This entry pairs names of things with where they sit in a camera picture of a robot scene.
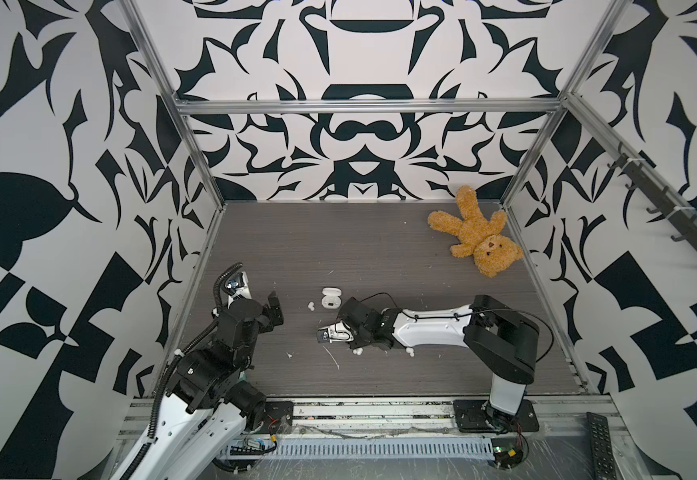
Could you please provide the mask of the white earbud charging case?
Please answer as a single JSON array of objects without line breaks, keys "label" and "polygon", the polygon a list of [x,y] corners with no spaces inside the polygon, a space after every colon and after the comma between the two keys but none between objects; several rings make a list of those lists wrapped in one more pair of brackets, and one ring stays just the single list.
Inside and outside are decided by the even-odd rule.
[{"label": "white earbud charging case", "polygon": [[336,310],[342,305],[342,290],[337,287],[324,287],[322,289],[322,301],[320,301],[323,308],[327,310]]}]

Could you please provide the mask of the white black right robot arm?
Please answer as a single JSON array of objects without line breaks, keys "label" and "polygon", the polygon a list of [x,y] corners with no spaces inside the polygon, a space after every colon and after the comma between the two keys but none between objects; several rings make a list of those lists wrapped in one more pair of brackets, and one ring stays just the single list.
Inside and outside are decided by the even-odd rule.
[{"label": "white black right robot arm", "polygon": [[374,346],[403,349],[413,355],[420,346],[465,348],[491,372],[485,420],[494,429],[518,420],[526,387],[544,358],[538,352],[545,322],[499,300],[478,295],[470,304],[452,309],[414,311],[393,304],[376,310],[354,297],[342,304],[336,322],[320,328],[322,343],[344,343],[356,355]]}]

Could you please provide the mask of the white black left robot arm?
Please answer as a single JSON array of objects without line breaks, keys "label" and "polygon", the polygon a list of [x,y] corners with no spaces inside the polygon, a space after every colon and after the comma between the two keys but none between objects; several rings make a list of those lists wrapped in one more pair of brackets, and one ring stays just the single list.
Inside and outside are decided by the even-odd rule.
[{"label": "white black left robot arm", "polygon": [[252,469],[278,442],[242,447],[236,441],[266,422],[266,396],[244,378],[252,369],[258,337],[284,323],[275,293],[252,299],[242,263],[212,286],[212,321],[162,372],[148,426],[114,479],[196,479],[208,468],[229,474]]}]

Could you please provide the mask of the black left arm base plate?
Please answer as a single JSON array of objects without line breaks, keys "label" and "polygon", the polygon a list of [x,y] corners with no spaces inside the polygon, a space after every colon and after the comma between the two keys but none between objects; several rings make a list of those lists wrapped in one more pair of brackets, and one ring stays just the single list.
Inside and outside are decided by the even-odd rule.
[{"label": "black left arm base plate", "polygon": [[294,402],[288,400],[268,400],[264,405],[262,416],[262,429],[274,427],[290,427],[294,418]]}]

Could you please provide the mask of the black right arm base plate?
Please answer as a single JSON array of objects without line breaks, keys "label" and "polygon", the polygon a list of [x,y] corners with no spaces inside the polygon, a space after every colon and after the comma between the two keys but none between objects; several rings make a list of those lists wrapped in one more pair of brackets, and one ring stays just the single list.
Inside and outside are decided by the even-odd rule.
[{"label": "black right arm base plate", "polygon": [[514,415],[492,408],[487,400],[454,400],[452,407],[456,428],[462,433],[535,433],[540,430],[533,404],[526,399]]}]

